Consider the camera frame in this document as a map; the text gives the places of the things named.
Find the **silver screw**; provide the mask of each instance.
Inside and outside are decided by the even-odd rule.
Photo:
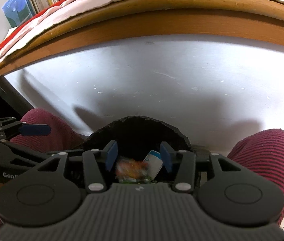
[[[191,185],[189,183],[181,182],[181,183],[176,184],[175,188],[180,191],[188,191],[191,189]]]
[[[88,185],[90,191],[100,191],[104,188],[104,185],[101,183],[92,183]]]

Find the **row of books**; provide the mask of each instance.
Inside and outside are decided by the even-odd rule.
[[[8,0],[2,10],[12,28],[48,8],[58,0]]]

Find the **scratch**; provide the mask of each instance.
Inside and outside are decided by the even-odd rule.
[[[159,73],[159,72],[154,71],[154,70],[152,70],[152,72],[157,73],[157,74],[161,74],[161,75],[164,75],[164,76],[167,76],[167,77],[172,78],[172,79],[174,79],[174,80],[176,80],[176,81],[178,80],[177,78],[174,78],[174,77],[172,77],[172,76],[170,76],[170,75],[167,75],[167,74],[165,74],[165,73]]]

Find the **ribbed gray surface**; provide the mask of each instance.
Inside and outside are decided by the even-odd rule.
[[[105,193],[88,195],[80,209],[67,220],[40,229],[6,224],[0,229],[0,239],[283,241],[284,232],[276,224],[255,229],[221,224],[208,217],[191,195],[177,194],[167,184],[113,184]]]

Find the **white logo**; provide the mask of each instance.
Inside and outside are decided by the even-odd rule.
[[[17,177],[17,175],[10,175],[10,174],[7,174],[7,173],[3,173],[3,176],[5,177],[5,178],[16,178]]]
[[[144,189],[144,187],[139,186],[138,188],[135,188],[137,191],[142,191]]]

